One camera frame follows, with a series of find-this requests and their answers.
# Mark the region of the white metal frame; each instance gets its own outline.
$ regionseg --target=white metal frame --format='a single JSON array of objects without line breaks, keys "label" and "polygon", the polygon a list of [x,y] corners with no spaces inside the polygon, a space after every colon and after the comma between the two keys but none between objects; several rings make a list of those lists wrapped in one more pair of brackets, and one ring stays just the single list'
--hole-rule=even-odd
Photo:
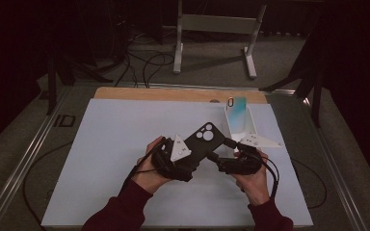
[{"label": "white metal frame", "polygon": [[251,35],[251,41],[248,47],[245,47],[244,54],[249,76],[252,79],[255,79],[257,75],[254,68],[251,52],[253,50],[254,43],[256,42],[263,15],[266,11],[266,7],[267,5],[262,5],[260,7],[257,18],[197,15],[182,13],[182,0],[178,0],[177,38],[175,58],[173,63],[173,73],[179,74],[181,72],[183,50],[183,43],[181,38],[183,30],[224,32]]}]

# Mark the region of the person's left hand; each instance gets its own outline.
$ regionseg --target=person's left hand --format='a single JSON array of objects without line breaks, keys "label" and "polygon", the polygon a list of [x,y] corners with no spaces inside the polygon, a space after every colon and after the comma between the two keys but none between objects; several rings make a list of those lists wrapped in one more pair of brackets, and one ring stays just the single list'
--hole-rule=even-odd
[{"label": "person's left hand", "polygon": [[[159,137],[155,141],[151,142],[146,147],[146,153],[148,153],[161,140],[162,137]],[[160,175],[156,170],[154,170],[155,167],[151,162],[151,158],[152,155],[148,156],[148,158],[146,158],[146,160],[137,169],[137,171],[145,172],[136,173],[131,179],[147,192],[154,194],[162,185],[171,181],[171,179],[165,178],[164,176]]]}]

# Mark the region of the hand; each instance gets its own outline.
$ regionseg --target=hand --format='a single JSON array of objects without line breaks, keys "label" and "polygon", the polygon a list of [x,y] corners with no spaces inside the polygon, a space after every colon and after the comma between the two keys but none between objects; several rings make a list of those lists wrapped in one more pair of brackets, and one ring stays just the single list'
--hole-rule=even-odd
[{"label": "hand", "polygon": [[[162,137],[159,137],[155,141],[150,143],[146,147],[146,153],[148,153],[161,140]],[[148,158],[146,158],[146,160],[137,169],[137,171],[146,171],[146,172],[136,173],[131,179],[147,192],[154,194],[162,185],[171,181],[171,179],[165,178],[164,176],[158,174],[156,170],[153,170],[155,169],[155,167],[152,165],[151,158],[152,155],[148,156]]]},{"label": "hand", "polygon": [[[264,158],[268,157],[268,155],[260,151],[259,153]],[[270,196],[267,189],[266,168],[263,165],[256,174],[232,174],[232,176],[236,179],[236,185],[245,192],[251,205],[257,206],[269,201]]]}]

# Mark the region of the maroon sleeve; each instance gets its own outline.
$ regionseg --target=maroon sleeve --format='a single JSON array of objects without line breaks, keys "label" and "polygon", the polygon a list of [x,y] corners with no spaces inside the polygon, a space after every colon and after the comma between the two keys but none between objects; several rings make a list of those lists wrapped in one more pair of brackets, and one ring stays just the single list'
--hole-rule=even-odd
[{"label": "maroon sleeve", "polygon": [[293,230],[293,221],[284,217],[276,207],[275,200],[270,199],[268,202],[252,206],[251,215],[254,219],[254,231],[291,231]]},{"label": "maroon sleeve", "polygon": [[86,221],[82,231],[140,230],[145,221],[143,209],[150,198],[152,194],[131,180],[119,196],[110,198],[102,210]]}]

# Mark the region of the white board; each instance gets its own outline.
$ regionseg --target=white board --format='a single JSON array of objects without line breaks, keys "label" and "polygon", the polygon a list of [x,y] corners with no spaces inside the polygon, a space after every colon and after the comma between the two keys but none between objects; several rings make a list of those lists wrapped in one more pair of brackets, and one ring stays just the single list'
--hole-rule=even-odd
[{"label": "white board", "polygon": [[[116,196],[145,147],[158,136],[183,139],[206,122],[222,129],[225,104],[92,99],[53,192],[43,226],[81,226]],[[312,225],[302,190],[269,104],[251,104],[257,134],[280,142],[263,148],[280,172],[276,204],[298,226]],[[226,156],[225,147],[216,151]],[[234,179],[200,162],[188,182],[171,181],[145,206],[144,227],[253,225],[246,196]],[[268,174],[271,189],[273,178]]]}]

